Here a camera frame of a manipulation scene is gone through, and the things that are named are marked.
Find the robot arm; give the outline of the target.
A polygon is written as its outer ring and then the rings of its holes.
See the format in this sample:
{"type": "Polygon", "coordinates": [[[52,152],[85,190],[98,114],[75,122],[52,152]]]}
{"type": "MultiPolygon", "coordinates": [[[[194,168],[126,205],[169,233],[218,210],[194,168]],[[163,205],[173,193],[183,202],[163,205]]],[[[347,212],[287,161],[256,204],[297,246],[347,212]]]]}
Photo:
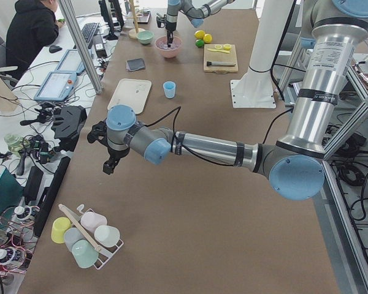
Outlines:
{"type": "Polygon", "coordinates": [[[191,24],[196,28],[203,23],[203,19],[218,13],[222,7],[233,2],[234,0],[214,0],[201,5],[200,8],[195,8],[192,1],[168,0],[167,12],[164,15],[167,46],[170,48],[173,43],[179,12],[186,15],[191,24]]]}
{"type": "Polygon", "coordinates": [[[323,187],[322,140],[337,105],[357,45],[368,38],[368,1],[305,1],[301,34],[314,43],[304,83],[288,127],[272,142],[262,132],[277,109],[270,68],[288,27],[292,1],[267,1],[261,24],[242,13],[224,12],[226,1],[212,1],[190,12],[188,1],[169,1],[164,36],[184,33],[183,22],[199,17],[207,24],[227,21],[227,30],[243,34],[248,65],[231,83],[223,77],[190,77],[181,85],[188,97],[182,106],[151,121],[129,106],[112,106],[105,119],[103,144],[112,173],[133,153],[147,165],[167,165],[170,154],[189,155],[220,167],[245,168],[266,178],[290,200],[306,200],[323,187]]]}

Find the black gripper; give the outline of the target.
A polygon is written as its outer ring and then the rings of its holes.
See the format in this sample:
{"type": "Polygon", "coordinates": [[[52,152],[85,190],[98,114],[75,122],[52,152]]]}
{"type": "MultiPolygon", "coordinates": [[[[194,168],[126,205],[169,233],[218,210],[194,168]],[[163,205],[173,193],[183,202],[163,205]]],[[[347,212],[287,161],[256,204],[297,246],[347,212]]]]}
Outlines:
{"type": "Polygon", "coordinates": [[[167,29],[167,46],[170,47],[174,40],[173,32],[175,31],[175,22],[166,22],[166,29],[167,29]]]}
{"type": "Polygon", "coordinates": [[[111,175],[114,172],[114,169],[118,165],[119,161],[129,154],[130,148],[125,145],[125,149],[116,150],[108,145],[107,150],[109,154],[109,159],[104,162],[102,171],[107,175],[111,175]]]}

